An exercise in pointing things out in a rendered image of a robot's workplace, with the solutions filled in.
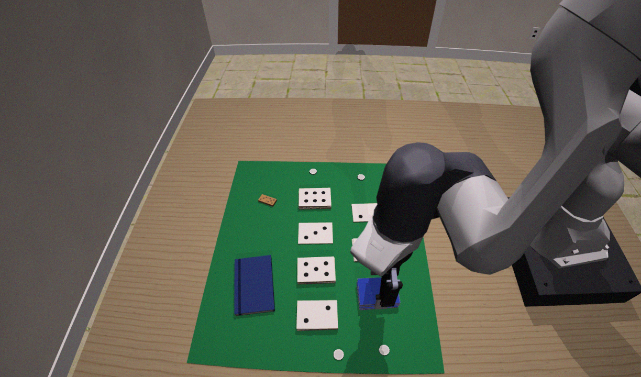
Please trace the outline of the tan wooden domino tile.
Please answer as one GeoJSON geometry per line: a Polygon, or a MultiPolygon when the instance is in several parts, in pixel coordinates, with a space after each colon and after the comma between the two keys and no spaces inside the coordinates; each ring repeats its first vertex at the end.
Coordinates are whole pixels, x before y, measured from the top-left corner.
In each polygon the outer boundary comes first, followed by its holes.
{"type": "Polygon", "coordinates": [[[272,198],[272,197],[267,196],[267,195],[261,195],[260,198],[258,199],[258,202],[261,202],[261,203],[264,203],[266,205],[269,205],[269,206],[273,207],[275,205],[275,203],[277,202],[277,199],[272,198]]]}

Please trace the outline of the green felt mat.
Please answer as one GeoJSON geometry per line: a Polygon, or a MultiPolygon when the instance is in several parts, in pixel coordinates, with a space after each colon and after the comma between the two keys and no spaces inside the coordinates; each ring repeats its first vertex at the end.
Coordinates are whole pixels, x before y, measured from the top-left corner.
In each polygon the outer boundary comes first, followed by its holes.
{"type": "Polygon", "coordinates": [[[386,164],[238,161],[187,363],[335,374],[445,374],[424,238],[402,263],[398,308],[359,310],[351,255],[386,164]],[[317,173],[310,174],[310,169],[317,173]],[[357,175],[363,174],[359,181],[357,175]],[[330,188],[331,208],[299,209],[299,189],[330,188]],[[273,207],[261,195],[277,199],[273,207]],[[297,244],[299,224],[332,223],[333,244],[297,244]],[[235,316],[235,259],[272,256],[275,311],[235,316]],[[297,284],[297,258],[334,256],[336,283],[297,284]],[[297,301],[337,300],[338,330],[297,331],[297,301]],[[389,353],[380,354],[386,345],[389,353]],[[344,358],[336,360],[341,349],[344,358]]]}

